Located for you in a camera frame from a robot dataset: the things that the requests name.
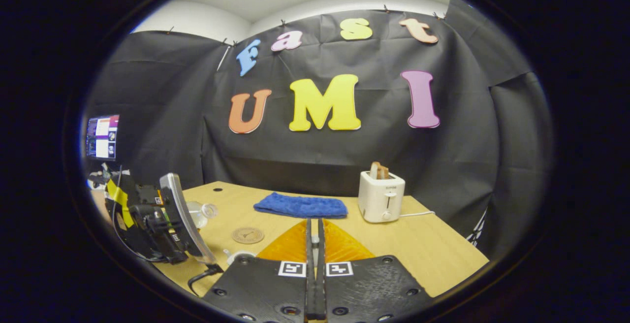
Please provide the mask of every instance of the black fabric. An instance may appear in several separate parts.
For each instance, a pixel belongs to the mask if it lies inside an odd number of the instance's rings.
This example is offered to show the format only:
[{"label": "black fabric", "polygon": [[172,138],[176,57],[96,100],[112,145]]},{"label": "black fabric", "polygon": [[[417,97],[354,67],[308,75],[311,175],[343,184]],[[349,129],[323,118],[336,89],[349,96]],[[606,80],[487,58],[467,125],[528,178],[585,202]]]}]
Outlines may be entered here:
[{"label": "black fabric", "polygon": [[[346,41],[340,35],[346,18],[367,19],[373,35]],[[413,38],[399,23],[406,18],[428,23],[439,42]],[[304,33],[302,45],[271,51],[277,36],[289,31]],[[486,255],[495,256],[509,249],[537,211],[551,141],[536,76],[497,32],[473,8],[452,0],[446,20],[394,11],[332,13],[270,29],[230,48],[182,33],[134,33],[104,67],[87,116],[121,114],[120,161],[130,164],[139,182],[155,183],[176,172],[183,188],[222,180],[356,196],[359,172],[378,161],[405,179],[406,194],[463,236],[488,208],[477,241]],[[236,56],[255,39],[261,40],[256,65],[240,77]],[[410,88],[400,76],[407,70],[432,74],[437,128],[407,124]],[[361,128],[312,125],[292,132],[290,84],[312,79],[324,94],[339,74],[358,76]],[[260,126],[249,134],[232,132],[230,99],[261,89],[272,94]],[[243,120],[250,119],[253,107],[251,97]]]}]

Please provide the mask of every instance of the coaster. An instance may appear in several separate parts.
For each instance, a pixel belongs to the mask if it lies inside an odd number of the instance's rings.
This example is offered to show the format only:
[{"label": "coaster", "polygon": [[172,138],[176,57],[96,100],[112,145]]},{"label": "coaster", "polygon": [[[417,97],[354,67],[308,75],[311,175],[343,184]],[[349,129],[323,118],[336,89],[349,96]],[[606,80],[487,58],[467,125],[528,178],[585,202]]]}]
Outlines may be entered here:
[{"label": "coaster", "polygon": [[265,238],[262,231],[253,227],[243,227],[232,232],[232,239],[243,244],[258,243]]}]

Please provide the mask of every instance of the blue towel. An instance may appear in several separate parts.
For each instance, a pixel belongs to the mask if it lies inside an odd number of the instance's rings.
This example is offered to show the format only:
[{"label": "blue towel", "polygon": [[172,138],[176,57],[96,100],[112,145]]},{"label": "blue towel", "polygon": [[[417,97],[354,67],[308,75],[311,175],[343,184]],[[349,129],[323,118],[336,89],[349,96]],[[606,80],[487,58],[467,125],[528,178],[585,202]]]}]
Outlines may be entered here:
[{"label": "blue towel", "polygon": [[299,218],[344,218],[348,209],[341,200],[323,197],[293,197],[272,193],[254,205],[260,212]]}]

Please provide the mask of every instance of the wooden table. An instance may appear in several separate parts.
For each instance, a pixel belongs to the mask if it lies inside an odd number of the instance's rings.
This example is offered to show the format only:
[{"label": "wooden table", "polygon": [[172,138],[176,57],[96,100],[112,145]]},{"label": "wooden table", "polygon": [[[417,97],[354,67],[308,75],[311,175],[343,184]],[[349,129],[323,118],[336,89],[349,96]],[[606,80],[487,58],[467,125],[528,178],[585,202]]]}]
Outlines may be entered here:
[{"label": "wooden table", "polygon": [[[254,204],[270,195],[272,191],[269,190],[213,182],[183,193],[186,201],[211,203],[217,207],[218,215],[210,219],[200,233],[223,269],[227,269],[227,255],[223,253],[223,249],[228,249],[232,254],[237,251],[258,254],[275,238],[303,221],[302,218],[255,211]],[[434,297],[451,289],[488,262],[486,256],[475,246],[434,214],[401,217],[394,222],[371,224],[360,215],[356,197],[336,198],[344,202],[348,208],[348,216],[330,221],[354,236],[375,256],[396,256],[427,290],[429,296]],[[401,214],[425,211],[428,209],[413,197],[403,197]],[[312,224],[313,228],[317,228],[316,220]],[[261,229],[265,238],[256,244],[240,244],[232,239],[232,232],[241,227]],[[189,292],[188,280],[206,269],[205,265],[193,258],[182,264],[155,263],[155,266]],[[197,281],[194,284],[195,291],[203,296],[220,276],[216,274]]]}]

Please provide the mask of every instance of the computer screen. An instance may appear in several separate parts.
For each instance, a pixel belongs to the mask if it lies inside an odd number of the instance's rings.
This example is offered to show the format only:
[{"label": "computer screen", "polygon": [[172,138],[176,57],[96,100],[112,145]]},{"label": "computer screen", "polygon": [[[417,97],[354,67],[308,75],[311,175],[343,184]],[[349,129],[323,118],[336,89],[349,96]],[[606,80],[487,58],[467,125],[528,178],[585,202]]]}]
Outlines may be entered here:
[{"label": "computer screen", "polygon": [[90,159],[116,160],[119,115],[99,116],[88,120],[86,153]]}]

